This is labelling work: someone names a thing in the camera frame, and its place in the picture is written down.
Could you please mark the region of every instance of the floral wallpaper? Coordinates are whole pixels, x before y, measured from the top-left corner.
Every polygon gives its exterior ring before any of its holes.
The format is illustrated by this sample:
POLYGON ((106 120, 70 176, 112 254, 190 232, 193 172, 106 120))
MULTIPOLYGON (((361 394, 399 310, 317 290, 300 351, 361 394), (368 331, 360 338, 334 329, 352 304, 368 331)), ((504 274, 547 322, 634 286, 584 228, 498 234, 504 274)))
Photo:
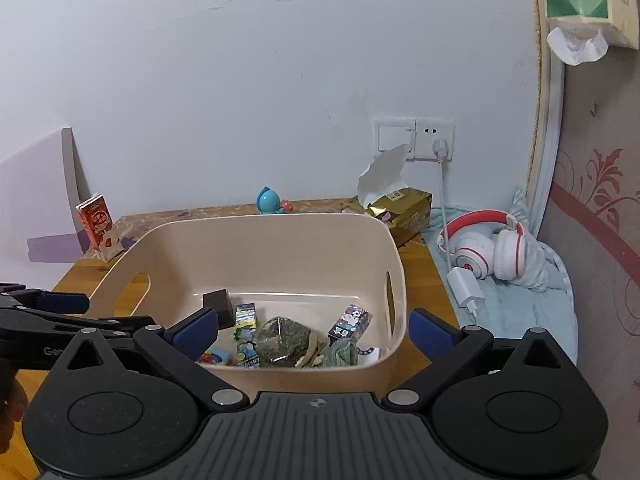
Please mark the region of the floral wallpaper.
POLYGON ((566 68, 562 132, 540 239, 564 260, 578 368, 609 416, 596 475, 640 478, 640 54, 566 68))

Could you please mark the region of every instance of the beige plastic bin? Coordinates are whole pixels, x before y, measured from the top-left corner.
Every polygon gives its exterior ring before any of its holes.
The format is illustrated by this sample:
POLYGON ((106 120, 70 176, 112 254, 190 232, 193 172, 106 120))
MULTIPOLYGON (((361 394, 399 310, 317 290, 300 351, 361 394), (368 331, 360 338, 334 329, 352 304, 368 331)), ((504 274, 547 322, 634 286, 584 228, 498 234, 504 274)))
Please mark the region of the beige plastic bin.
MULTIPOLYGON (((234 304, 255 303, 258 324, 286 316, 326 334, 350 303, 372 314, 358 343, 381 349, 380 360, 369 366, 209 367, 252 399, 258 390, 374 391, 382 396, 388 389, 394 354, 406 332, 406 291, 398 250, 377 219, 281 214, 159 226, 104 277, 87 316, 112 316, 116 298, 140 272, 148 276, 149 288, 133 314, 153 316, 164 326, 201 308, 202 295, 220 288, 228 290, 234 304)), ((216 345, 234 350, 232 331, 220 331, 216 345)))

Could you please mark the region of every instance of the triangular cutout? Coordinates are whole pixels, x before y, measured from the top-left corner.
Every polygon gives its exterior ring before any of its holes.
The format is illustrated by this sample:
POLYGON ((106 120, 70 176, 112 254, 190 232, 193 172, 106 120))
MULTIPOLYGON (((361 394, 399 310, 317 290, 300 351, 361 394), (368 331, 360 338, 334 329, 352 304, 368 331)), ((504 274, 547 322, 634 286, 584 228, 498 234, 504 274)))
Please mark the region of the triangular cutout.
POLYGON ((94 343, 92 341, 83 341, 67 368, 68 370, 79 370, 80 368, 91 368, 100 365, 102 365, 102 359, 100 359, 94 343))
POLYGON ((559 368, 560 363, 544 341, 536 340, 531 345, 524 364, 543 368, 559 368))

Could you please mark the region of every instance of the silver screw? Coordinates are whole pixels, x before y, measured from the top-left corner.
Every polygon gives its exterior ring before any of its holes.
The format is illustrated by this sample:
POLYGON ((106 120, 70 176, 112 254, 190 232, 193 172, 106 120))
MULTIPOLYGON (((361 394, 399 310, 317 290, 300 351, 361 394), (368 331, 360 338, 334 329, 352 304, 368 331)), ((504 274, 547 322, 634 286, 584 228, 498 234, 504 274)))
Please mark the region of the silver screw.
POLYGON ((413 390, 393 390, 386 398, 398 406, 410 406, 420 400, 420 395, 413 390))
POLYGON ((211 400, 220 406, 231 406, 237 404, 244 399, 244 395, 239 390, 231 390, 226 388, 224 390, 218 390, 211 396, 211 400))

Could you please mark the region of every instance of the switch plate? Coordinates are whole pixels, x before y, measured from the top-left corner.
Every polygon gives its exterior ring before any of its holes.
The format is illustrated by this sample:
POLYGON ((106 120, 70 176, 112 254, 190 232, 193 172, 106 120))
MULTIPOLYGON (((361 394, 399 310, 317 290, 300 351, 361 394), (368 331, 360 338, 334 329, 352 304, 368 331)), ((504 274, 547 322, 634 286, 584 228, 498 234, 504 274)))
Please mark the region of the switch plate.
POLYGON ((445 139, 449 145, 447 160, 453 156, 453 134, 456 125, 453 121, 442 119, 418 118, 415 120, 414 158, 420 160, 437 160, 433 153, 433 141, 445 139))
POLYGON ((400 144, 410 146, 406 160, 414 158, 415 119, 388 118, 374 121, 375 156, 400 144))

